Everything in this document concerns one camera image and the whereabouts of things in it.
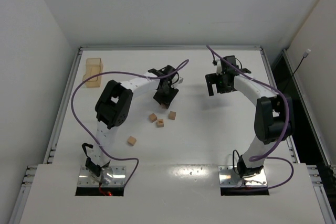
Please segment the wooden cube with two slots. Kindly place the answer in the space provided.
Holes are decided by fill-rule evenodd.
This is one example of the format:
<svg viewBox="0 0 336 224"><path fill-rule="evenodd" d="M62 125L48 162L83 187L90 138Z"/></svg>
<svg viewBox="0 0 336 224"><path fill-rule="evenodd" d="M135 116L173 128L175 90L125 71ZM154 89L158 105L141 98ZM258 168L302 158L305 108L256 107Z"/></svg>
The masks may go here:
<svg viewBox="0 0 336 224"><path fill-rule="evenodd" d="M163 119L158 119L156 122L157 127L164 127L164 120Z"/></svg>

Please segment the translucent amber plastic box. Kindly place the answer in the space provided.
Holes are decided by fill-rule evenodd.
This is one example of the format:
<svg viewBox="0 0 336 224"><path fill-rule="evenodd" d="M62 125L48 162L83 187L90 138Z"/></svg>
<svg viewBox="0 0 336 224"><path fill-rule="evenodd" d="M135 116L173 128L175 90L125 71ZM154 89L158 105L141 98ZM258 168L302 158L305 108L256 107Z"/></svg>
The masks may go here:
<svg viewBox="0 0 336 224"><path fill-rule="evenodd" d="M86 79L95 76L99 73L103 72L103 63L101 58L88 58L86 60L86 72L82 78L83 81ZM101 85L101 77L102 76L96 76L87 82L85 82L85 86L87 88L98 88Z"/></svg>

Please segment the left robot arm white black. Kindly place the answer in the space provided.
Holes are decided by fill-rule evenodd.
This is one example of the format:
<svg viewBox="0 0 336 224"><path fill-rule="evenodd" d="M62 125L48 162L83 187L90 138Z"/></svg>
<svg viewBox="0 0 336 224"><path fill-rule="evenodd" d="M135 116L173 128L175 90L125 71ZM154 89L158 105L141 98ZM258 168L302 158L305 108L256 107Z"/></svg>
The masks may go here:
<svg viewBox="0 0 336 224"><path fill-rule="evenodd" d="M99 150L100 153L108 158L106 161L95 162L89 155L86 156L85 167L95 178L100 179L102 177L103 172L109 167L111 160L136 161L135 168L131 172L131 175L134 174L139 165L139 159L136 157L117 158L111 156L106 150L107 142L112 142L115 139L116 131L128 117L131 102L134 98L150 91L155 91L153 99L159 105L168 109L179 92L177 85L183 82L183 79L179 75L179 70L181 69L182 66L178 66L175 69L174 67L167 65L159 70L150 69L144 74L124 71L102 72L84 79L82 83L76 87L71 97L72 113L80 126L83 127L95 142L94 145L88 143L82 144L83 151L87 153L87 147L92 150ZM106 74L124 74L132 76L133 79L121 82L115 80L108 81L95 105L98 127L97 133L93 134L76 116L74 110L74 98L82 85L95 77L101 77Z"/></svg>

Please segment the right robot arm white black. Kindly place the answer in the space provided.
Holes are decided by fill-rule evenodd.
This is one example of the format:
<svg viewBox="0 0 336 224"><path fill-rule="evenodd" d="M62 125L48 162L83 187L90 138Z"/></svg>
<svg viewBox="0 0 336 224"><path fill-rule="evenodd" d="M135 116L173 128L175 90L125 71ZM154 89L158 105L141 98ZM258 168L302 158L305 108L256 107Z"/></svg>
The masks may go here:
<svg viewBox="0 0 336 224"><path fill-rule="evenodd" d="M205 76L210 96L239 91L255 106L255 137L239 157L236 173L241 178L258 174L269 154L295 130L292 99L255 80L248 69L237 65L235 56L214 59L213 65L216 72Z"/></svg>

